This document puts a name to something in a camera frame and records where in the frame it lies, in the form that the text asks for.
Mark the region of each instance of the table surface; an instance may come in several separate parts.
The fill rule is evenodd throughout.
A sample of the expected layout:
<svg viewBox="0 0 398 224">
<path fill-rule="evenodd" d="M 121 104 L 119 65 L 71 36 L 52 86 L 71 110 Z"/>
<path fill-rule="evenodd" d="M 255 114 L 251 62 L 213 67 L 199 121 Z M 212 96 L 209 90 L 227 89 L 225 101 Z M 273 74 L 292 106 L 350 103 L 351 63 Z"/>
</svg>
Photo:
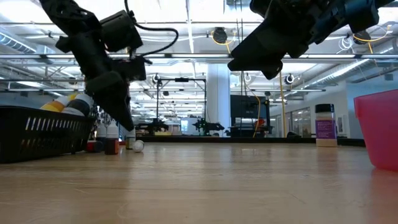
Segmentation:
<svg viewBox="0 0 398 224">
<path fill-rule="evenodd" d="M 0 223 L 398 223 L 365 148 L 147 143 L 0 165 Z"/>
</svg>

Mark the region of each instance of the purple label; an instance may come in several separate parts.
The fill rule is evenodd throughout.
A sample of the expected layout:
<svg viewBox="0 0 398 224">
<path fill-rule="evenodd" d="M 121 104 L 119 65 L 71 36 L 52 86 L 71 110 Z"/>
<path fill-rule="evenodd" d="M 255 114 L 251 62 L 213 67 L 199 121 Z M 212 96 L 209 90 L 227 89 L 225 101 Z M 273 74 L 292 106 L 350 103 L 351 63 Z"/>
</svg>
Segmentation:
<svg viewBox="0 0 398 224">
<path fill-rule="evenodd" d="M 336 139 L 336 121 L 315 121 L 317 139 Z"/>
</svg>

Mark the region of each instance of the white column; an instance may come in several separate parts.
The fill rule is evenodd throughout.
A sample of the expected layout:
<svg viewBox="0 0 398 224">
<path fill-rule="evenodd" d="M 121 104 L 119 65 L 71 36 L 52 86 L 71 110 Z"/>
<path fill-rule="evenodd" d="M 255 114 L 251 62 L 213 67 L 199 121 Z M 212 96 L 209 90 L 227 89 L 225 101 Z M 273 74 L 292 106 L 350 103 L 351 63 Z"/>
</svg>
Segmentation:
<svg viewBox="0 0 398 224">
<path fill-rule="evenodd" d="M 220 123 L 225 130 L 231 126 L 229 74 L 226 64 L 208 65 L 206 121 Z M 225 136 L 225 130 L 219 132 L 220 137 Z"/>
</svg>

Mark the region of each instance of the black basket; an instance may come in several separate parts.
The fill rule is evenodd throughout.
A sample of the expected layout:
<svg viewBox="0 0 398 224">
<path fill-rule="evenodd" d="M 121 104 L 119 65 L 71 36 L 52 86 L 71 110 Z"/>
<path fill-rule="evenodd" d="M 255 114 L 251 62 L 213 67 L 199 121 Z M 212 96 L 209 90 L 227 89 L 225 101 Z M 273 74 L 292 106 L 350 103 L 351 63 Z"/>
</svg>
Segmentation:
<svg viewBox="0 0 398 224">
<path fill-rule="evenodd" d="M 0 162 L 84 150 L 94 119 L 19 106 L 0 106 Z"/>
</svg>

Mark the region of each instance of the white ball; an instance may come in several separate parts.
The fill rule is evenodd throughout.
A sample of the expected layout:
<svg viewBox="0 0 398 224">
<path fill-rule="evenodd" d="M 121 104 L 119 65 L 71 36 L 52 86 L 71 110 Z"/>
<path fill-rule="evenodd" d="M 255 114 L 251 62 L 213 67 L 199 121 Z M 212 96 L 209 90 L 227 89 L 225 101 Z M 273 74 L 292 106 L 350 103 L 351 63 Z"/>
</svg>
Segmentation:
<svg viewBox="0 0 398 224">
<path fill-rule="evenodd" d="M 144 150 L 144 142 L 141 140 L 135 141 L 135 143 L 132 145 L 132 150 L 134 152 L 142 152 L 142 150 Z"/>
</svg>

